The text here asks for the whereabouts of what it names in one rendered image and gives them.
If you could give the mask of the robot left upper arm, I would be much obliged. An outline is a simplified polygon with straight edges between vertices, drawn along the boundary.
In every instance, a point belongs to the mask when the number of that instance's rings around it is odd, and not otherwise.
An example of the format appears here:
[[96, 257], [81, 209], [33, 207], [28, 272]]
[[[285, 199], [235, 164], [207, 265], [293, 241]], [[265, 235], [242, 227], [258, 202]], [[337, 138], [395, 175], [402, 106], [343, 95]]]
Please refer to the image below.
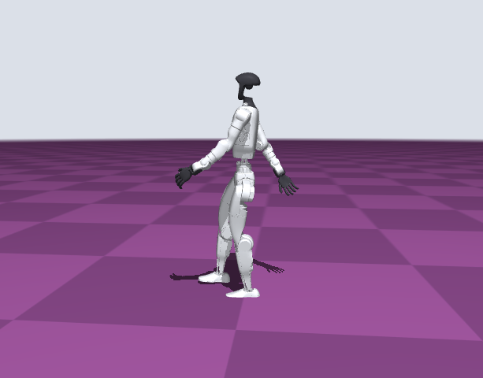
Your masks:
[[[235, 115], [233, 117], [233, 121], [231, 123], [231, 126], [228, 130], [228, 138], [227, 139], [222, 139], [222, 140], [225, 140], [228, 142], [229, 144], [229, 147], [227, 149], [227, 152], [229, 152], [236, 140], [238, 139], [241, 131], [243, 130], [243, 127], [248, 124], [249, 120], [251, 119], [251, 114], [252, 112], [248, 109], [238, 109], [236, 112], [235, 112]], [[219, 141], [220, 142], [220, 141]]]

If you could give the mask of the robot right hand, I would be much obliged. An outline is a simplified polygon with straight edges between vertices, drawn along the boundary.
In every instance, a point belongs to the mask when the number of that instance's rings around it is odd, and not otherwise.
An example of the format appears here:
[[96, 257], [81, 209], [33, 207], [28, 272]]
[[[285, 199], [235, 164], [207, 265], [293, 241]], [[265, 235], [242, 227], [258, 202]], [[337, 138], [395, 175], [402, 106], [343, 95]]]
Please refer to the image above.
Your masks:
[[[283, 168], [283, 167], [282, 167], [282, 168]], [[294, 192], [296, 192], [296, 191], [293, 189], [293, 187], [294, 187], [295, 189], [297, 189], [297, 190], [299, 189], [299, 188], [298, 188], [296, 185], [294, 185], [294, 183], [292, 182], [292, 180], [291, 180], [291, 179], [290, 179], [288, 176], [286, 176], [286, 175], [285, 175], [285, 171], [283, 171], [283, 172], [282, 172], [281, 174], [279, 174], [279, 175], [277, 174], [277, 172], [276, 172], [276, 170], [275, 170], [275, 169], [273, 169], [273, 172], [275, 173], [276, 177], [277, 177], [277, 178], [279, 178], [278, 182], [279, 182], [279, 191], [280, 191], [280, 193], [282, 193], [281, 187], [283, 187], [283, 188], [284, 188], [284, 192], [286, 193], [286, 195], [287, 195], [287, 196], [289, 196], [290, 194], [291, 194], [291, 195], [293, 195], [293, 194], [294, 194], [294, 193], [292, 193], [292, 192], [290, 191], [289, 187], [290, 187], [290, 188], [291, 188], [291, 190], [292, 190], [292, 191], [294, 191]], [[293, 187], [292, 187], [290, 184], [291, 184]], [[289, 186], [289, 187], [288, 187], [288, 186]], [[287, 188], [287, 190], [288, 190], [288, 192], [289, 192], [290, 194], [287, 192], [286, 188]]]

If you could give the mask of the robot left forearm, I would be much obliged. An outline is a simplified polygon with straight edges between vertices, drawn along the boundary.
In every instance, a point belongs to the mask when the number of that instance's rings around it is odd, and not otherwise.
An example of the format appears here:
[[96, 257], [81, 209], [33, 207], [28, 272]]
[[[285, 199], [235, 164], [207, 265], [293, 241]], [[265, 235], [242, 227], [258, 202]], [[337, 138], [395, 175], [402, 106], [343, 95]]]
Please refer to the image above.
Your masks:
[[195, 162], [192, 165], [193, 171], [195, 172], [198, 169], [207, 170], [213, 165], [217, 160], [221, 160], [225, 152], [227, 151], [229, 144], [225, 140], [221, 140], [215, 148], [211, 150], [204, 158], [200, 161]]

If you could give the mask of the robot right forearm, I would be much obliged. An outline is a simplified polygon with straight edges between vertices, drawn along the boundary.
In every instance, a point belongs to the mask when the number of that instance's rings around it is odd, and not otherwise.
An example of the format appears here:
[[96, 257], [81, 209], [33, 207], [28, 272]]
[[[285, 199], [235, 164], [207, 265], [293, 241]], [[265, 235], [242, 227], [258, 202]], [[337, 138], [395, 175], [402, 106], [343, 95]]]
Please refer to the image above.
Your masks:
[[280, 164], [280, 161], [276, 158], [276, 155], [273, 152], [273, 148], [269, 144], [269, 142], [267, 148], [263, 150], [262, 154], [266, 157], [266, 160], [269, 162], [270, 167], [275, 169], [278, 175], [284, 171]]

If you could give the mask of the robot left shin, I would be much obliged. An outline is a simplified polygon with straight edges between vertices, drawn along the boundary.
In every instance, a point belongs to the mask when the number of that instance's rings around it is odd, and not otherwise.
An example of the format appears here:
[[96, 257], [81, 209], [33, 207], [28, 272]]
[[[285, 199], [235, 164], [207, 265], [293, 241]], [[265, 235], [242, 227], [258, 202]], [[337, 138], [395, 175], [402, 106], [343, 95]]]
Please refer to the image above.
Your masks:
[[[234, 243], [236, 260], [244, 285], [244, 291], [251, 292], [251, 272], [253, 270], [252, 243], [249, 239], [241, 239], [238, 248]], [[246, 285], [245, 285], [246, 284]]]

